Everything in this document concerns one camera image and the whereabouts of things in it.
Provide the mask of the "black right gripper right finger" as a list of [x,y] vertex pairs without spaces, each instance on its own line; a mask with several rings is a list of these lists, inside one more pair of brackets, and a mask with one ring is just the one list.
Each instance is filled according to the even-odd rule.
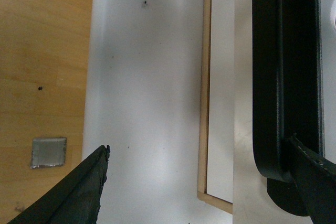
[[289,170],[313,223],[335,223],[335,164],[288,139]]

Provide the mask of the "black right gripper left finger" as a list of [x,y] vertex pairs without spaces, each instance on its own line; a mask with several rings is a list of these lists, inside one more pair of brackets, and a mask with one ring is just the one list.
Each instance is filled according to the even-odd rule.
[[96,223],[109,157],[101,145],[10,223]]

